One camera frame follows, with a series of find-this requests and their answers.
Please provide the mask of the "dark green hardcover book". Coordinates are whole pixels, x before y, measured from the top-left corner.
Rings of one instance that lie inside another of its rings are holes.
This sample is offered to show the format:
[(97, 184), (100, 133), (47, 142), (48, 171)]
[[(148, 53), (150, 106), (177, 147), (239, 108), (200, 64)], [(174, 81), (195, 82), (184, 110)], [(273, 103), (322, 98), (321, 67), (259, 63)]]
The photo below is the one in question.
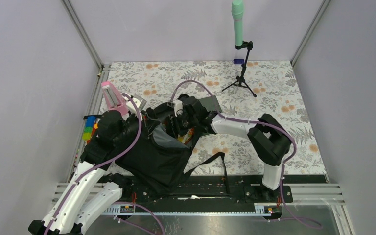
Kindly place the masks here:
[(199, 99), (199, 101), (202, 104), (202, 106), (206, 108), (208, 112), (209, 111), (218, 111), (220, 113), (222, 112), (221, 106), (215, 95), (201, 98)]

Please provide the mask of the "yellow illustrated paperback book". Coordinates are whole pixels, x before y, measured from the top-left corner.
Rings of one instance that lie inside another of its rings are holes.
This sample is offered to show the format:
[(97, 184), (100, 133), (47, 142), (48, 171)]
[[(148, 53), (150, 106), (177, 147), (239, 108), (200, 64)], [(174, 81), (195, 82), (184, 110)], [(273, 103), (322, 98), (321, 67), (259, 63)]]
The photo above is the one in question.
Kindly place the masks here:
[(179, 136), (177, 140), (185, 145), (188, 145), (188, 143), (192, 140), (193, 135), (194, 135), (194, 129), (191, 128), (187, 131), (185, 135)]

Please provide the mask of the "black student backpack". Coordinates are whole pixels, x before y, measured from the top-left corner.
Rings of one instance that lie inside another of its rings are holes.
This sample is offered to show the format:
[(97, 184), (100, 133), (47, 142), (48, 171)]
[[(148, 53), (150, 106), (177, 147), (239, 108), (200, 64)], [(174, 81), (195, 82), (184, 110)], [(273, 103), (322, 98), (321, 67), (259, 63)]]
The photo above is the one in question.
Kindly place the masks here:
[(141, 135), (134, 148), (113, 161), (158, 194), (173, 191), (191, 176), (185, 167), (198, 140), (205, 134), (194, 128), (188, 145), (181, 143), (177, 138), (188, 130), (182, 135), (175, 133), (173, 115), (168, 103), (144, 110)]

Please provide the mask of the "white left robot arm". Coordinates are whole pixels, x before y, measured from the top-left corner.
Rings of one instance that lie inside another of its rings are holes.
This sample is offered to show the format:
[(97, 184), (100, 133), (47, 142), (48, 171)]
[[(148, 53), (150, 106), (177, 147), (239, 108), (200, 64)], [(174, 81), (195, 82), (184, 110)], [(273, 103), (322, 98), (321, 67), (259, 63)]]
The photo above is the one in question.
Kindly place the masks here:
[(129, 178), (106, 175), (111, 163), (134, 148), (141, 135), (143, 117), (139, 109), (122, 115), (106, 111), (85, 146), (77, 168), (61, 197), (41, 220), (33, 220), (33, 235), (83, 235), (115, 201), (132, 196)]

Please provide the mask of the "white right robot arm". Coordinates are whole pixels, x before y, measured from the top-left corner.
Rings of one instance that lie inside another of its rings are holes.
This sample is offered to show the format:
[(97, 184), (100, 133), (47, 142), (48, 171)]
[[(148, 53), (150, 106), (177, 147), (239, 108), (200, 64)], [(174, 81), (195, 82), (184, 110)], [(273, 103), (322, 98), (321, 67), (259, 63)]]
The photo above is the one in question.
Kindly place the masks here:
[(201, 133), (227, 134), (249, 140), (264, 163), (263, 199), (273, 202), (280, 196), (283, 164), (294, 142), (271, 115), (263, 114), (258, 120), (231, 117), (218, 110), (207, 110), (199, 99), (189, 95), (181, 95), (171, 101), (170, 106), (174, 110), (174, 131), (179, 135), (197, 128)]

